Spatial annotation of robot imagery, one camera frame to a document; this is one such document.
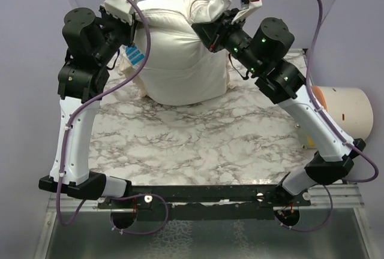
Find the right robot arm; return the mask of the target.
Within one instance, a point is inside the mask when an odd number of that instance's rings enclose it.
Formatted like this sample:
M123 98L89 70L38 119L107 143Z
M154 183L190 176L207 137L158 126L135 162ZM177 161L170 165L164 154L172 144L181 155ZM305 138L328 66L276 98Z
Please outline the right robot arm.
M328 125L331 117L318 100L310 98L304 75L284 59L295 40L287 25L267 17L251 37L242 28L244 21L232 22L238 11L226 10L213 22L193 23L191 27L210 52L227 50L238 60L256 79L259 91L294 118L314 141L314 158L283 177L275 189L277 201L288 206L305 189L329 185L348 175L365 143L349 135L337 137Z

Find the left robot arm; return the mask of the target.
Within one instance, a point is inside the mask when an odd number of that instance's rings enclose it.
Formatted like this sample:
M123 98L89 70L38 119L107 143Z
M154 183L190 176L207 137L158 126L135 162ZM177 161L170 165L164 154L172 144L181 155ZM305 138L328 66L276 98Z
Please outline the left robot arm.
M101 16L85 7L69 11L62 34L68 49L58 74L61 123L55 161L38 187L82 200L112 197L121 208L131 204L130 181L90 171L88 158L92 127L100 94L109 78L108 63L128 44L135 23L123 22L103 6Z

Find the white pillow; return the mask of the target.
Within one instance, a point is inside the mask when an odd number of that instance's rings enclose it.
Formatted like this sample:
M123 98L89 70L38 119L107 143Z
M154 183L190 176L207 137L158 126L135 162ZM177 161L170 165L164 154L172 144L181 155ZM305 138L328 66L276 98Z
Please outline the white pillow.
M143 96L168 106L200 103L229 87L227 52L211 53L192 29L217 19L231 0L144 0L151 34L149 58L133 82Z

